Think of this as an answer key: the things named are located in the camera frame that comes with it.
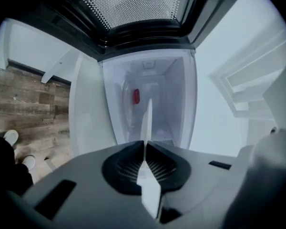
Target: black rectangular slot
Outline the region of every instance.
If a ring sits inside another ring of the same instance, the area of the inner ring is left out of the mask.
[[[221,163],[221,162],[218,162],[218,161],[211,161],[209,163],[209,165],[216,166],[216,167],[219,167],[219,168],[222,168],[222,169],[225,169],[225,170],[229,170],[231,168],[231,166],[232,166],[232,165]]]

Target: shoe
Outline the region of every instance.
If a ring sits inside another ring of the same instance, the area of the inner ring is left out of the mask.
[[[11,146],[13,146],[18,140],[19,134],[15,130],[9,130],[4,134],[4,139],[7,141]]]
[[[28,168],[28,170],[31,170],[35,166],[36,159],[33,155],[28,155],[24,158],[22,163]]]

